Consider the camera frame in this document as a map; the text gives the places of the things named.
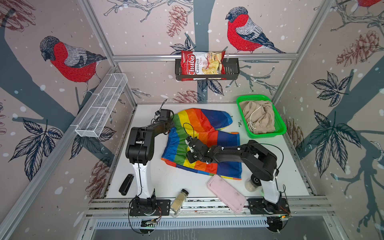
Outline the beige shorts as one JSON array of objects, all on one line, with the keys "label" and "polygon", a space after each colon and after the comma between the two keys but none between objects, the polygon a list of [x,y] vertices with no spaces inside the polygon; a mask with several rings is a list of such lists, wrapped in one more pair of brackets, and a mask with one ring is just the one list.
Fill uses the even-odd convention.
[{"label": "beige shorts", "polygon": [[259,135],[276,130],[275,112],[270,101],[244,101],[240,107],[251,133]]}]

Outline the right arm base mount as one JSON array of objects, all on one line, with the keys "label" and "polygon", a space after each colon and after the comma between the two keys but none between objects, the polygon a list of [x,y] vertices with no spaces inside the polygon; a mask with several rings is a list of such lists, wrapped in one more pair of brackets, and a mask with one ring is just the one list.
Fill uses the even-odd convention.
[{"label": "right arm base mount", "polygon": [[276,204],[264,198],[250,198],[248,209],[252,215],[290,215],[290,207],[286,198],[280,197]]}]

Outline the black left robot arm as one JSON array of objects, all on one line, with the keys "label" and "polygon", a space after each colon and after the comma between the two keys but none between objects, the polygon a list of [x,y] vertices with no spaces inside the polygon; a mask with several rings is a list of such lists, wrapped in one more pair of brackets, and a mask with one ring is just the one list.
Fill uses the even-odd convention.
[{"label": "black left robot arm", "polygon": [[167,134],[173,126],[172,119],[160,118],[145,127],[133,127],[130,131],[126,158],[134,167],[138,187],[137,196],[141,199],[149,199],[155,192],[150,168],[150,161],[155,152],[155,137]]}]

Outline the rainbow striped shorts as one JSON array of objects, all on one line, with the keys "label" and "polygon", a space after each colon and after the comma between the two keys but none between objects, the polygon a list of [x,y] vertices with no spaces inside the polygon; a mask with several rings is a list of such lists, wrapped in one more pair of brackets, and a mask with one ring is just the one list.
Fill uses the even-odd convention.
[{"label": "rainbow striped shorts", "polygon": [[178,112],[173,122],[175,126],[168,134],[168,142],[161,157],[167,165],[203,175],[219,175],[232,180],[241,179],[241,163],[207,164],[197,161],[191,164],[187,158],[190,148],[185,140],[188,136],[198,138],[208,147],[216,145],[230,147],[240,144],[239,133],[221,131],[233,123],[227,112],[192,108]]}]

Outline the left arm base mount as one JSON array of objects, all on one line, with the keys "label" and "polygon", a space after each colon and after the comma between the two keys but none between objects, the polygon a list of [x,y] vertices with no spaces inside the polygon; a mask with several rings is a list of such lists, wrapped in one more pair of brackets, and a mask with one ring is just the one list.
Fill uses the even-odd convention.
[{"label": "left arm base mount", "polygon": [[129,216],[168,216],[170,214],[170,206],[170,200],[134,198],[130,202]]}]

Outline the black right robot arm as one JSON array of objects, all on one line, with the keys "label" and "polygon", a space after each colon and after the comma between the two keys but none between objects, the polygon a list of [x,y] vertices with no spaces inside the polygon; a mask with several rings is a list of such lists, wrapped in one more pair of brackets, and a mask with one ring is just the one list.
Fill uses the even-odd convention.
[{"label": "black right robot arm", "polygon": [[260,180],[264,200],[269,204],[280,203],[282,194],[275,178],[279,174],[277,156],[262,144],[249,140],[247,144],[232,147],[207,146],[198,138],[187,137],[186,144],[190,148],[187,158],[190,163],[197,161],[208,164],[226,162],[243,163],[252,175]]}]

